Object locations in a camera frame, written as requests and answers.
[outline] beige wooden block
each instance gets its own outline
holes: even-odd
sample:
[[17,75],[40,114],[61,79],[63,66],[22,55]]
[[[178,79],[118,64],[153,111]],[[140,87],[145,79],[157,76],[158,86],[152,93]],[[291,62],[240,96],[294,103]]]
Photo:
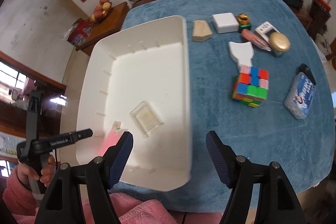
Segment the beige wooden block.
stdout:
[[212,37],[212,31],[205,20],[195,20],[193,30],[193,41],[204,42]]

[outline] rubik's cube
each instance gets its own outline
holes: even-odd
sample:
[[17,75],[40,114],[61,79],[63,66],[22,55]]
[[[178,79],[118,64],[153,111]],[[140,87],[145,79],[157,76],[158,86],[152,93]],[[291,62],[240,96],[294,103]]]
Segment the rubik's cube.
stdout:
[[268,71],[241,65],[233,88],[232,100],[258,107],[267,99]]

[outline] blue label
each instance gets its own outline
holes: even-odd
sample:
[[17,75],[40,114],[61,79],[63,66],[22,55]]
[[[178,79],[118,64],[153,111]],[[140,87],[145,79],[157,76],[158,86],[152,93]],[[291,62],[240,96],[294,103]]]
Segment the blue label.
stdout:
[[304,115],[307,116],[314,94],[314,84],[308,79],[306,75],[301,75],[293,95],[292,102],[301,110]]

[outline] pink clothing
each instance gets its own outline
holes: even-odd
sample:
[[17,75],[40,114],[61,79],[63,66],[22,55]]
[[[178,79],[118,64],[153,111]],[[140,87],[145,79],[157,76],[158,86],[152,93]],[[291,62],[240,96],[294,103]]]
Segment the pink clothing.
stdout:
[[[36,202],[32,193],[20,183],[16,168],[7,179],[7,188],[3,200],[18,224],[34,224],[37,212]],[[171,212],[155,199],[145,202],[132,198],[124,193],[110,194],[112,204],[122,224],[181,224],[184,213]],[[89,200],[83,200],[83,211],[87,224],[95,224],[89,205]],[[221,214],[190,214],[185,218],[185,224],[217,224]]]

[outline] metal screw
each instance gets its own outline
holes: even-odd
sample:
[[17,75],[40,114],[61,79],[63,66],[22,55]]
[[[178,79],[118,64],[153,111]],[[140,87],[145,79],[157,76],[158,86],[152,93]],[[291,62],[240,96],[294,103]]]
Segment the metal screw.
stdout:
[[275,168],[275,169],[278,169],[280,167],[280,163],[278,163],[277,161],[274,161],[272,162],[272,166]]
[[246,158],[244,156],[237,156],[236,160],[239,162],[244,162]]
[[101,156],[95,157],[95,158],[93,159],[93,161],[94,161],[95,163],[97,163],[97,164],[101,163],[103,160],[104,160],[104,158],[101,157]]
[[61,164],[61,166],[59,167],[59,168],[61,168],[62,170],[65,170],[65,169],[67,169],[69,167],[69,164],[67,164],[67,163],[63,163],[63,164]]

